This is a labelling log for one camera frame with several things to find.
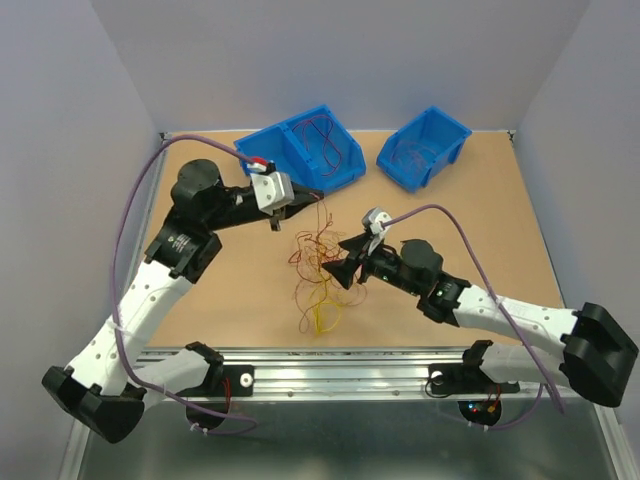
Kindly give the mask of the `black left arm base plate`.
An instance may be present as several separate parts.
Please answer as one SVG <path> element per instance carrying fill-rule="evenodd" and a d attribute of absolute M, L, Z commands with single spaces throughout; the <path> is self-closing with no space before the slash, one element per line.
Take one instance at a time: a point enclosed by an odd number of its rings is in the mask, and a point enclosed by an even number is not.
<path fill-rule="evenodd" d="M 181 397 L 251 397 L 255 368 L 250 364 L 226 364 L 216 373 L 208 373 L 198 386 L 178 391 Z"/>

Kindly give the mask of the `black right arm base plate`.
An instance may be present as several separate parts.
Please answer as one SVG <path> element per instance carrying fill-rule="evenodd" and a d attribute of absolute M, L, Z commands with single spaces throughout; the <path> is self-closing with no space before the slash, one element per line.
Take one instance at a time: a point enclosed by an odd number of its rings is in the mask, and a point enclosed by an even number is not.
<path fill-rule="evenodd" d="M 479 367 L 462 363 L 438 363 L 430 365 L 427 391 L 437 397 L 471 394 L 515 394 L 520 391 L 517 382 L 497 382 L 483 373 Z"/>

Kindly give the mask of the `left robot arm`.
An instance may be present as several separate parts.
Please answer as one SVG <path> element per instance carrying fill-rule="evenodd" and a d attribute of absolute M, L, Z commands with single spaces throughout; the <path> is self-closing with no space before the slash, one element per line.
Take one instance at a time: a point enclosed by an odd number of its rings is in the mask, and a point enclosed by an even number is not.
<path fill-rule="evenodd" d="M 151 366 L 132 366 L 221 251 L 218 231 L 262 220 L 278 230 L 281 220 L 324 197 L 272 165 L 260 166 L 247 187 L 227 186 L 207 159 L 184 164 L 170 195 L 173 205 L 114 313 L 73 360 L 50 367 L 42 379 L 66 413 L 111 444 L 165 398 L 228 392 L 223 356 L 201 342 Z"/>

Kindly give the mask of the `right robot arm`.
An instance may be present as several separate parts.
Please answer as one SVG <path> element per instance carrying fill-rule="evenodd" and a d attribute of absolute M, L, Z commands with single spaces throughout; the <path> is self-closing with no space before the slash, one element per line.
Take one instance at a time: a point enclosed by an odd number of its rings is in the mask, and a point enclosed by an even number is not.
<path fill-rule="evenodd" d="M 343 288 L 375 277 L 417 298 L 430 320 L 514 339 L 512 345 L 477 341 L 459 364 L 442 368 L 441 388 L 483 391 L 491 384 L 536 382 L 570 388 L 605 407 L 620 406 L 639 349 L 606 308 L 552 308 L 493 296 L 454 277 L 425 240 L 405 240 L 399 250 L 363 233 L 339 244 L 346 253 L 323 263 Z"/>

